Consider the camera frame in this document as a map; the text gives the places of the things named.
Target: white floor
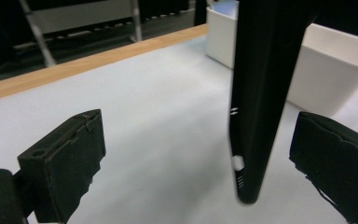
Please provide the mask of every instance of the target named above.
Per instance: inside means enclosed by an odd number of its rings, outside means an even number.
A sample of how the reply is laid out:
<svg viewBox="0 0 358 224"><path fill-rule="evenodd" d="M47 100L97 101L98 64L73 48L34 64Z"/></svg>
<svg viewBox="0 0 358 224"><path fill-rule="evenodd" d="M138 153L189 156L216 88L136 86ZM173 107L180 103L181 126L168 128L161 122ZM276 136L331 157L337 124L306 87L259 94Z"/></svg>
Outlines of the white floor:
<svg viewBox="0 0 358 224"><path fill-rule="evenodd" d="M346 223L288 160L287 104L259 201L236 200L227 138L231 71L205 38L0 99L0 168L69 117L101 108L102 169L69 223ZM358 131L358 92L333 117Z"/></svg>

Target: wooden strip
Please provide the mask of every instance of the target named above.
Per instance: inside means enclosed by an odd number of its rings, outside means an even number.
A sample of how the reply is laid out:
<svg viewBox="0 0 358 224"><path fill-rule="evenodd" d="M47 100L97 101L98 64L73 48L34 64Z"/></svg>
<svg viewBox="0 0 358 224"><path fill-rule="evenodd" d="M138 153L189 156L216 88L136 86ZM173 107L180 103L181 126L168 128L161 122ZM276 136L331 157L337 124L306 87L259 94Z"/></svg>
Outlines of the wooden strip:
<svg viewBox="0 0 358 224"><path fill-rule="evenodd" d="M206 25L196 26L183 31L134 43L119 49L111 49L89 57L74 60L69 63L62 63L18 77L8 78L0 81L0 98L21 91L27 91L38 86L42 86L66 77L71 77L106 64L146 53L151 50L161 49L184 42L195 37L205 35L206 30Z"/></svg>

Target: white bin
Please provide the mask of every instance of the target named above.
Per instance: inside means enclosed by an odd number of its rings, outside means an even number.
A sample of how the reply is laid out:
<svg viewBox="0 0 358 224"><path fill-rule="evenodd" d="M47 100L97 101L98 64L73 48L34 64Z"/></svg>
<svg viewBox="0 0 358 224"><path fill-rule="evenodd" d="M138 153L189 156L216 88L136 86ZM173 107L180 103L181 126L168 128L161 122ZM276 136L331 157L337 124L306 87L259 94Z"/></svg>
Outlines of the white bin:
<svg viewBox="0 0 358 224"><path fill-rule="evenodd" d="M334 115L358 88L358 36L312 24L306 32L287 100Z"/></svg>
<svg viewBox="0 0 358 224"><path fill-rule="evenodd" d="M209 7L207 12L206 55L233 68L237 18L220 14Z"/></svg>
<svg viewBox="0 0 358 224"><path fill-rule="evenodd" d="M233 68L237 20L208 8L206 54ZM287 101L330 117L358 88L358 36L312 24Z"/></svg>

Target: shelving unit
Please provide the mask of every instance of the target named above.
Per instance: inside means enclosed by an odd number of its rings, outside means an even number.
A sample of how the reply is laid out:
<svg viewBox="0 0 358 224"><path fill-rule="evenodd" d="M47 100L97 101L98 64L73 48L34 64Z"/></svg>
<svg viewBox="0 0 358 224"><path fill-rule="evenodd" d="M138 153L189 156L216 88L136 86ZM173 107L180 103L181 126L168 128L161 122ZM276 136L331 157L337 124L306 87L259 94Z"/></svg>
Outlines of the shelving unit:
<svg viewBox="0 0 358 224"><path fill-rule="evenodd" d="M19 1L37 44L42 51L47 67L55 65L56 62L46 45L44 34L132 17L134 24L134 37L132 40L134 42L142 40L137 0L106 0L35 11L32 11L29 7L27 0Z"/></svg>

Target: screw hole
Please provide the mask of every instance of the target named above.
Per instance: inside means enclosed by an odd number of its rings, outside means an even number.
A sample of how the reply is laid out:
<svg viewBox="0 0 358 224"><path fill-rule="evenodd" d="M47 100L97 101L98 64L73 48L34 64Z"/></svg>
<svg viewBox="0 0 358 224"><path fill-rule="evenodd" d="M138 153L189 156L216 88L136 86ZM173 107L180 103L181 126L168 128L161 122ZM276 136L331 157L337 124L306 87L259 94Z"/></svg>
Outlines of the screw hole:
<svg viewBox="0 0 358 224"><path fill-rule="evenodd" d="M32 154L32 156L33 156L33 157L38 157L38 156L41 156L41 155L43 155L43 154L45 154L45 151L40 150L40 151L34 152L34 153Z"/></svg>

